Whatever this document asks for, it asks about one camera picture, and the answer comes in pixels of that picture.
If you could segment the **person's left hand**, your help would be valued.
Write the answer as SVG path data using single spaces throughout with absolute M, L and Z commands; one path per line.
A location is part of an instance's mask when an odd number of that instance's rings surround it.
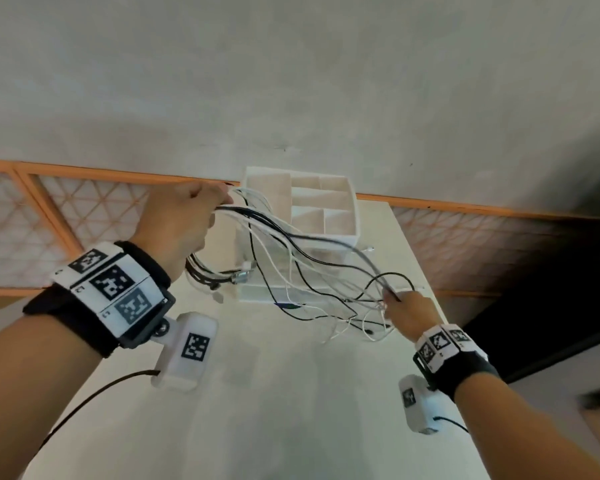
M 185 270 L 190 254 L 205 247 L 208 230 L 191 230 L 187 202 L 206 180 L 152 187 L 130 242 L 167 273 L 171 282 Z

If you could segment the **person's right hand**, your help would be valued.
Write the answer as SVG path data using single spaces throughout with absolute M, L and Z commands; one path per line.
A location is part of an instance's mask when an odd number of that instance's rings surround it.
M 406 291 L 406 312 L 403 317 L 386 317 L 410 342 L 416 343 L 424 332 L 443 323 L 432 299 L 418 291 Z

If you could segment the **white compartment organizer box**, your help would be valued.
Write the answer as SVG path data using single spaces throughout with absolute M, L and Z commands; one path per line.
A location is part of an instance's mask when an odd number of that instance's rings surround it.
M 237 298 L 246 303 L 280 304 L 288 308 L 341 306 L 358 287 L 352 287 L 350 265 L 360 238 L 357 200 L 347 177 L 248 167 L 234 190 L 235 203 L 250 207 L 288 234 L 345 243 L 295 239 L 281 243 L 264 225 L 240 220 L 237 260 L 256 261 Z

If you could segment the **orange lattice railing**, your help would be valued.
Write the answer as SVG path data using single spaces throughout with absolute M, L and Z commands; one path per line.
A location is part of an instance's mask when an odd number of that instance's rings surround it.
M 85 198 L 94 207 L 109 200 L 121 184 L 197 181 L 194 177 L 1 160 L 0 174 L 22 193 L 23 204 L 36 213 L 70 257 L 83 249 L 77 231 L 83 218 L 70 217 L 63 204 L 56 203 L 43 177 L 59 179 L 66 195 L 63 202 L 69 202 L 76 215 L 74 197 L 89 180 L 106 182 L 104 190 L 93 184 L 94 197 Z M 600 221 L 596 216 L 377 194 L 358 193 L 357 198 L 391 207 L 437 298 L 496 298 L 558 245 Z

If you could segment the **person's right forearm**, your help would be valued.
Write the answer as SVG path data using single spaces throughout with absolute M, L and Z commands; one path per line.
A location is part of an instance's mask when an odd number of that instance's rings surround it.
M 474 374 L 454 402 L 490 480 L 600 480 L 600 463 L 503 380 Z

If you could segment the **black wristband with marker tags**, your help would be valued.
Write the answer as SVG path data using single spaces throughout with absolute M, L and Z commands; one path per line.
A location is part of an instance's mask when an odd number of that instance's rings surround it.
M 101 242 L 50 275 L 50 286 L 22 309 L 49 315 L 108 358 L 151 338 L 175 304 L 171 279 L 128 241 Z
M 459 326 L 435 325 L 417 339 L 413 361 L 427 384 L 455 401 L 460 384 L 476 374 L 499 378 L 488 355 Z

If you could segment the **person's left forearm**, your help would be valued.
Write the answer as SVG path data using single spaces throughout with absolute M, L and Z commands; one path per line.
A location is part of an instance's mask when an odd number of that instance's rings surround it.
M 0 331 L 0 480 L 17 480 L 103 357 L 49 315 Z

